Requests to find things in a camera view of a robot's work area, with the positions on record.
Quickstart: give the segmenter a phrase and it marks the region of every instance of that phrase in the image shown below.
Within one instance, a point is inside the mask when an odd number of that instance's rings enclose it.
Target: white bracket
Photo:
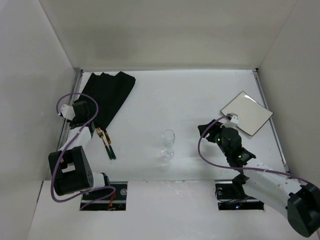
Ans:
[[[62,105],[60,113],[65,119],[68,119],[70,121],[72,121],[72,119],[74,119],[74,117],[76,116],[74,108],[67,104]]]
[[[238,115],[234,114],[234,113],[230,113],[230,114],[232,115],[231,120],[222,124],[221,128],[222,128],[222,126],[224,126],[225,128],[234,128],[234,127],[238,126],[238,124],[239,124]]]

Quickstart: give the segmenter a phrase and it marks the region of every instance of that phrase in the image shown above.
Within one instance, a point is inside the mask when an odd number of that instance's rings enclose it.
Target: glass base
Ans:
[[[165,148],[161,151],[161,157],[166,161],[173,159],[174,156],[175,152],[171,148]]]

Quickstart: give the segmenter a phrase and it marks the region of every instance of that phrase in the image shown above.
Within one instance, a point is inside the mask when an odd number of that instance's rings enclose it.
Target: white panel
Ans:
[[[28,181],[0,185],[2,240],[27,239],[41,184],[41,181]]]
[[[259,76],[290,170],[320,186],[320,1],[300,0]]]
[[[0,233],[28,237],[74,70],[37,0],[0,0]]]
[[[109,160],[96,133],[85,153],[94,172],[105,172],[111,181],[233,179],[238,172],[208,166],[197,152],[198,125],[221,116],[220,110],[245,91],[262,103],[251,70],[127,71],[136,78],[130,95],[107,131],[116,160]],[[91,73],[85,72],[80,90]],[[162,133],[175,132],[172,160],[163,161]],[[253,137],[240,131],[243,146],[271,168],[284,171],[269,122]],[[228,165],[214,143],[203,140],[202,154],[210,161]]]
[[[28,239],[305,239],[268,206],[264,211],[219,211],[214,181],[130,181],[126,211],[79,211],[80,200],[54,202],[45,181]]]
[[[74,66],[258,67],[296,0],[40,0]]]
[[[256,102],[244,91],[233,99],[224,109],[224,115],[234,113],[238,116],[238,128],[253,136],[272,116],[272,112]]]

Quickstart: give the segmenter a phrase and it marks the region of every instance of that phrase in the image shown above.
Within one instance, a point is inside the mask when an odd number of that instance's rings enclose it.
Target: rectangular opening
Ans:
[[[245,195],[242,186],[232,182],[216,183],[215,197],[219,210],[264,210],[265,204]]]
[[[115,195],[95,201],[84,207],[81,211],[125,211],[127,206],[128,182],[111,182],[110,185],[115,188]],[[84,194],[80,208],[92,200],[103,198],[111,192],[112,189],[102,189]]]

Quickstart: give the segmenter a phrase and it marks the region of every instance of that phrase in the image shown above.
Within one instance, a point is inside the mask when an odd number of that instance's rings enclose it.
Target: white floor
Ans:
[[[103,142],[95,133],[85,149],[94,172],[105,172],[111,181],[131,180],[225,180],[238,173],[210,167],[197,152],[197,126],[220,117],[223,109],[241,91],[263,104],[251,70],[128,71],[135,86],[108,126],[116,160],[109,160]],[[91,72],[82,77],[83,90]],[[175,132],[175,157],[163,162],[162,132]],[[253,137],[240,131],[243,146],[274,170],[284,171],[281,155],[269,122]],[[202,141],[207,159],[227,165],[213,143]]]
[[[80,197],[55,203],[50,196],[50,181],[46,181],[29,240],[305,239],[268,206],[265,211],[219,211],[214,180],[232,179],[238,173],[211,167],[197,153],[197,126],[221,116],[220,110],[241,91],[262,104],[252,71],[127,73],[136,77],[136,84],[107,129],[117,159],[109,160],[97,135],[85,149],[93,171],[106,172],[111,181],[129,180],[127,210],[79,211]],[[90,74],[83,74],[81,89]],[[175,157],[167,164],[160,159],[165,129],[173,129],[176,134]],[[269,122],[253,137],[240,134],[245,148],[273,169],[284,171]],[[201,149],[211,161],[227,165],[215,144],[203,141]],[[318,236],[309,239],[317,240]]]

